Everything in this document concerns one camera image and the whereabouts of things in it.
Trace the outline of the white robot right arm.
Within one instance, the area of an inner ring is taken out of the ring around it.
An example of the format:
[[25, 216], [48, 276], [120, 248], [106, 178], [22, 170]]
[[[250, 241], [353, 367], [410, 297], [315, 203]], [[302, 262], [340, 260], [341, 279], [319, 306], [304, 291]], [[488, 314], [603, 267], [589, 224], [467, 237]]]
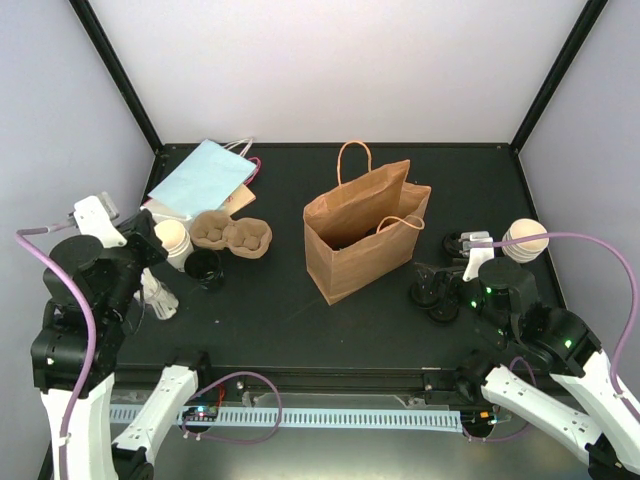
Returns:
[[507, 408], [571, 451], [593, 479], [638, 478], [639, 422], [614, 389], [599, 339], [580, 317], [544, 305], [534, 275], [509, 258], [485, 262], [471, 280], [462, 265], [418, 263], [415, 271], [411, 298], [434, 322], [446, 324], [467, 309], [496, 350], [513, 347], [580, 407], [559, 402], [481, 351], [456, 369], [454, 388], [463, 402]]

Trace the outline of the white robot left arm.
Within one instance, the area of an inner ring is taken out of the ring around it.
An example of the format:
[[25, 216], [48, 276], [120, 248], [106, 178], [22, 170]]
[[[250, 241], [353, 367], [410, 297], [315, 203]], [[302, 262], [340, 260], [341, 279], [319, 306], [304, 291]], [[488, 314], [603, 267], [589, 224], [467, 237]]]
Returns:
[[142, 298], [147, 267], [168, 253], [141, 211], [116, 226], [115, 246], [90, 234], [69, 237], [49, 254], [50, 293], [42, 329], [31, 346], [35, 387], [49, 419], [53, 474], [57, 479], [150, 479], [157, 453], [181, 407], [207, 397], [215, 376], [205, 351], [178, 351], [130, 424], [110, 433], [111, 393], [130, 305]]

